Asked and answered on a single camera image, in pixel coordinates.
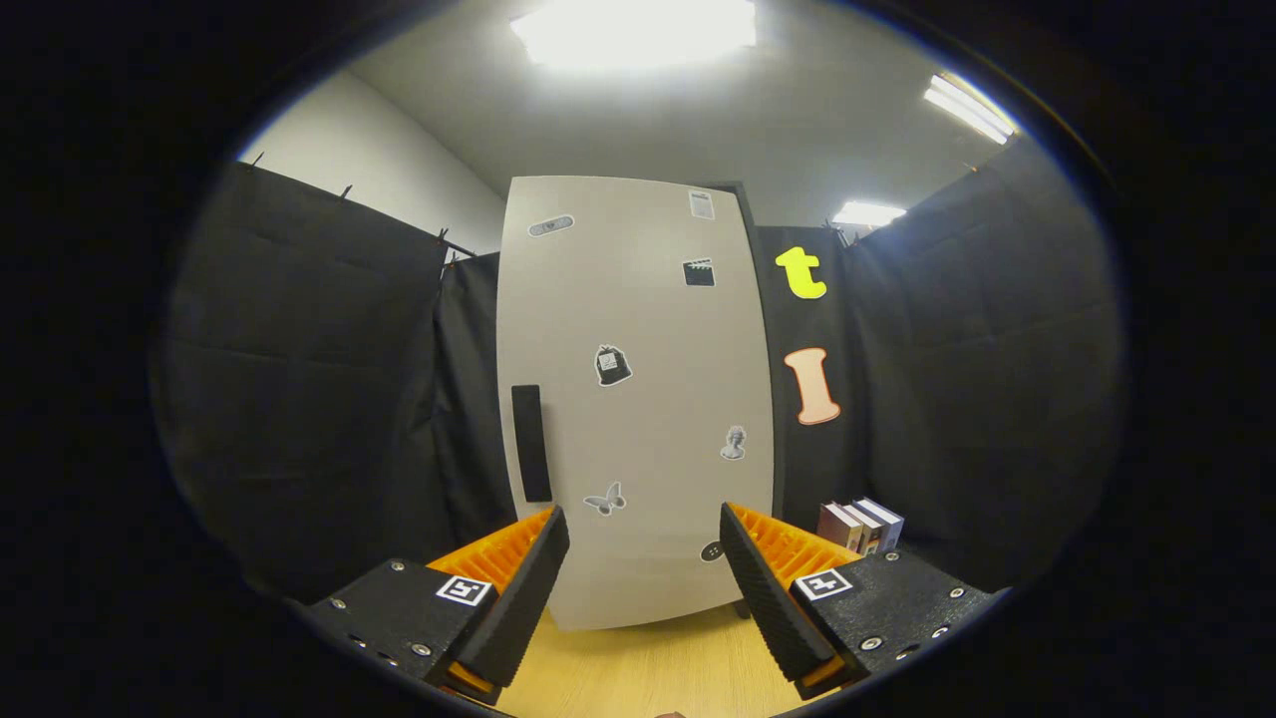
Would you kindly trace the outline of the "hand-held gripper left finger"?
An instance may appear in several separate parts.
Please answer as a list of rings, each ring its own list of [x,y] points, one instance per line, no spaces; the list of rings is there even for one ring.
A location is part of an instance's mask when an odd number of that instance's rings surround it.
[[[513,684],[567,559],[551,505],[429,562],[388,559],[299,616],[404,687],[493,707]]]

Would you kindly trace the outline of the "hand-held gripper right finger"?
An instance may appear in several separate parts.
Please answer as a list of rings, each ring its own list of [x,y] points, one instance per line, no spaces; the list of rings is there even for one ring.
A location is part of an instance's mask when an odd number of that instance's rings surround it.
[[[734,502],[721,504],[720,543],[769,656],[803,700],[923,661],[1003,599],[914,551],[855,553]]]

